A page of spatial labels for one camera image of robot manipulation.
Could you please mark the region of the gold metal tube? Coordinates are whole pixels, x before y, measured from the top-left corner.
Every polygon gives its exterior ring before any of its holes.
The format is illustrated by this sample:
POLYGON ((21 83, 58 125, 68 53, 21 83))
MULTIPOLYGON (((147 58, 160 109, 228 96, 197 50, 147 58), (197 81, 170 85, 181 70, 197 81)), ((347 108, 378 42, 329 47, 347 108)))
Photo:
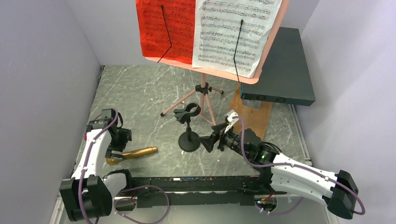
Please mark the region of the gold metal tube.
POLYGON ((114 156, 111 158, 106 158, 106 163, 113 165, 113 164, 117 164, 117 163, 120 163, 125 160, 136 159, 136 158, 154 154, 157 152, 158 152, 157 147, 147 147, 147 148, 137 149, 137 150, 119 154, 120 158, 116 158, 114 156))

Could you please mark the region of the black round-base stand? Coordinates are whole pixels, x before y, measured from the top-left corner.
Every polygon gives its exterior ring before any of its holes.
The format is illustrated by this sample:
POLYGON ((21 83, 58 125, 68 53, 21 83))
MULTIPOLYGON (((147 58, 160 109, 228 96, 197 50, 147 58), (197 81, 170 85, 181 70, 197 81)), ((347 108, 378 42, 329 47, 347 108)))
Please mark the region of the black round-base stand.
POLYGON ((201 107, 195 103, 187 104, 183 109, 175 109, 174 114, 178 123, 186 124, 186 130, 178 138, 179 147, 185 152, 194 152, 199 146, 199 135, 193 132, 190 127, 191 117, 196 117, 200 114, 201 107))

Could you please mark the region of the pink music stand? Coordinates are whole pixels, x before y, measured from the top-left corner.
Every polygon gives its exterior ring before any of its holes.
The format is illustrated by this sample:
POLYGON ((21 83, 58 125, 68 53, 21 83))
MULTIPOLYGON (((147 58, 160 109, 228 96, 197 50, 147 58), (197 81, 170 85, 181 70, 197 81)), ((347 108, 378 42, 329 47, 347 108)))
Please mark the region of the pink music stand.
POLYGON ((211 86, 207 82, 208 75, 212 75, 215 77, 221 77, 221 78, 225 78, 225 79, 229 79, 229 80, 234 80, 234 81, 238 81, 238 82, 246 83, 246 84, 255 84, 258 82, 258 79, 262 72, 263 64, 268 56, 270 48, 274 42, 275 36, 276 36, 276 34, 280 28, 280 25, 284 19, 284 16, 287 12, 288 6, 289 6, 289 2, 287 0, 282 0, 281 7, 280 7, 278 15, 275 19, 272 30, 269 33, 269 37, 268 37, 267 42, 264 46, 262 56, 259 60, 259 64, 254 72, 254 75, 251 78, 241 77, 238 75, 234 75, 234 74, 219 71, 219 70, 205 69, 205 68, 193 68, 192 64, 185 64, 185 63, 181 63, 181 62, 169 60, 169 59, 158 59, 155 57, 144 57, 144 58, 146 58, 147 60, 153 61, 153 62, 163 63, 166 65, 171 65, 171 66, 175 66, 175 67, 179 67, 179 68, 183 68, 183 69, 201 73, 201 82, 199 85, 196 86, 195 92, 198 92, 201 95, 201 97, 200 97, 201 106, 207 106, 208 108, 210 108, 211 102, 209 100, 208 95, 209 95, 209 92, 214 90, 214 87, 211 86))

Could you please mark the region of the white sheet music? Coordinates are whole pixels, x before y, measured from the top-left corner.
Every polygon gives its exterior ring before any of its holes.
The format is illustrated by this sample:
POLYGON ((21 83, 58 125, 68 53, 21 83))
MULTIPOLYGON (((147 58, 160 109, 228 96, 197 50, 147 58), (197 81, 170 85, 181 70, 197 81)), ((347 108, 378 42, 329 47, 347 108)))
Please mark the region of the white sheet music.
POLYGON ((193 68, 251 78, 278 15, 280 0, 198 0, 193 68))

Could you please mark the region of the red sheet music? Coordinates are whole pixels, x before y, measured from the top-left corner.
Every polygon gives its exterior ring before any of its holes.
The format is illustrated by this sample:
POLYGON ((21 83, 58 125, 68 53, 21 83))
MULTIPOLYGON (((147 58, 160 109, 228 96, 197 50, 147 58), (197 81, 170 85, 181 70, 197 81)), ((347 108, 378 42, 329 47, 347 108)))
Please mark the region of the red sheet music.
POLYGON ((192 64, 195 0, 137 0, 135 2, 144 57, 192 64))

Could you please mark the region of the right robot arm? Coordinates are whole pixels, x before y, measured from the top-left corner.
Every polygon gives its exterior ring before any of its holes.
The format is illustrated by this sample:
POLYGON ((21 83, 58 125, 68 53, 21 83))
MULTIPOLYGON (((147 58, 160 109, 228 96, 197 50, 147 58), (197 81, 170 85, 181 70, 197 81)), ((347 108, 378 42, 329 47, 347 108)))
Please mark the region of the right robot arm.
POLYGON ((300 163, 281 152, 274 144, 264 142, 250 128, 240 134, 226 130, 226 123, 213 126, 209 136, 199 142, 211 152, 227 147, 241 155, 247 164, 259 171, 257 187, 260 192, 287 192, 325 206, 332 214, 352 219, 358 202, 358 187, 347 171, 324 171, 300 163))

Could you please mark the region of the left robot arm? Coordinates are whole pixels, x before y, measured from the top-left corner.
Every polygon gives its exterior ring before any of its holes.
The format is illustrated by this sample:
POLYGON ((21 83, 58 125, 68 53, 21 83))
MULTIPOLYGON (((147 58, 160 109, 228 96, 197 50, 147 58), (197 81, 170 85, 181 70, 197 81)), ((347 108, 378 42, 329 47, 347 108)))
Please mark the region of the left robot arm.
POLYGON ((71 177, 62 180, 59 189, 70 221, 96 224, 100 217, 110 215, 118 193, 128 196, 133 192, 134 182, 125 169, 100 177, 107 158, 125 160, 120 152, 131 141, 132 132, 118 126, 122 122, 120 113, 110 108, 102 110, 86 126, 86 144, 80 162, 71 177))

